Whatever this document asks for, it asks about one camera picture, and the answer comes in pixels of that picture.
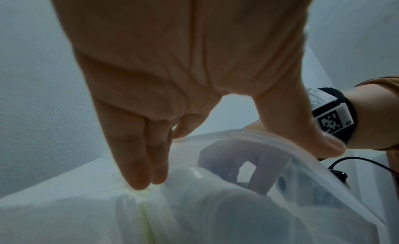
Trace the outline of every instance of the black wristband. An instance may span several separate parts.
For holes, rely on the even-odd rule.
[[[352,103],[339,90],[334,89],[334,88],[319,88],[319,90],[321,90],[329,95],[334,96],[335,98],[337,98],[337,100],[314,110],[313,111],[314,117],[317,117],[320,114],[327,112],[334,106],[337,106],[341,103],[345,103],[347,105],[350,115],[352,116],[352,119],[353,119],[353,125],[350,125],[344,129],[334,133],[335,137],[337,137],[338,139],[342,140],[343,142],[345,142],[347,144],[348,141],[350,140],[350,138],[352,137],[352,134],[355,131],[356,125],[357,125],[357,115],[356,115],[355,108],[353,107]]]

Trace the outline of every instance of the palm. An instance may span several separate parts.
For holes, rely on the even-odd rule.
[[[165,180],[174,125],[175,137],[188,135],[225,94],[250,95],[259,109],[280,82],[301,87],[310,1],[53,3],[114,158],[140,189]]]

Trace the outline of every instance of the translucent plastic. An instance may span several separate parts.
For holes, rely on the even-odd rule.
[[[188,137],[173,142],[169,162],[167,181],[148,195],[116,189],[0,208],[6,213],[0,218],[6,226],[1,239],[8,244],[390,243],[374,213],[311,155],[280,138],[243,131]]]

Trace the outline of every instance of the black cable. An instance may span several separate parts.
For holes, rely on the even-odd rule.
[[[381,164],[381,163],[378,163],[378,162],[376,162],[376,161],[373,161],[373,160],[370,160],[370,159],[367,159],[367,158],[363,158],[363,157],[358,157],[358,156],[348,156],[348,157],[343,157],[343,158],[341,158],[341,159],[338,159],[338,160],[336,160],[335,162],[333,162],[333,163],[328,167],[328,169],[329,169],[329,170],[333,170],[334,167],[335,167],[338,163],[340,163],[340,162],[342,162],[342,161],[345,161],[345,160],[348,160],[348,159],[358,159],[358,160],[363,160],[363,161],[366,161],[366,162],[369,162],[369,163],[373,163],[373,164],[375,164],[375,165],[380,166],[380,167],[383,168],[383,169],[386,169],[387,171],[391,172],[393,175],[399,177],[399,173],[396,172],[396,171],[394,171],[393,169],[391,169],[391,168],[389,168],[389,167],[387,167],[387,166],[385,166],[385,165],[383,165],[383,164]]]

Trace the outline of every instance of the hand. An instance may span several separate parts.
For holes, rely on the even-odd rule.
[[[242,140],[222,140],[204,148],[199,154],[197,165],[227,182],[236,183],[240,168],[245,162],[250,162],[256,169],[247,188],[265,195],[290,159],[289,154],[267,145]]]
[[[345,150],[317,129],[301,81],[311,0],[52,2],[133,188],[165,181],[172,137],[226,94],[252,96],[269,131],[318,157]]]

